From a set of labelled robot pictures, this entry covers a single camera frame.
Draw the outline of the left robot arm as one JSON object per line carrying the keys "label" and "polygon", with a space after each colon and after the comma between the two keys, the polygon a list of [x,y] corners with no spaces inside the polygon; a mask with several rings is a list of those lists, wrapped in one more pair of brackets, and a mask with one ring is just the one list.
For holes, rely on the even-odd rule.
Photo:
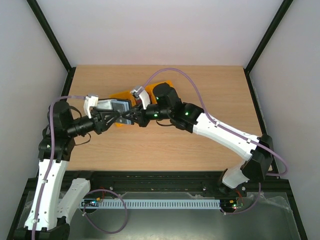
{"label": "left robot arm", "polygon": [[66,240],[72,218],[91,189],[90,180],[78,177],[60,198],[63,178],[76,145],[75,138],[90,132],[101,134],[120,117],[110,109],[89,108],[90,116],[73,118],[65,100],[49,107],[49,132],[38,147],[39,172],[32,206],[23,227],[14,231],[15,240]]}

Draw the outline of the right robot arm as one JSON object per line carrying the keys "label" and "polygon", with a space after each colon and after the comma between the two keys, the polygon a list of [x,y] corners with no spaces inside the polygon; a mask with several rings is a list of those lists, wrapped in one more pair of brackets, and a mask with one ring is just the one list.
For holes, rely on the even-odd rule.
{"label": "right robot arm", "polygon": [[151,103],[143,87],[132,90],[140,103],[124,112],[122,117],[146,127],[150,121],[168,119],[177,129],[209,138],[242,158],[235,167],[226,169],[218,183],[218,191],[229,196],[239,185],[251,180],[265,180],[273,157],[273,140],[268,134],[256,136],[231,127],[195,104],[182,102],[176,90],[168,83],[156,85],[152,93],[156,102]]}

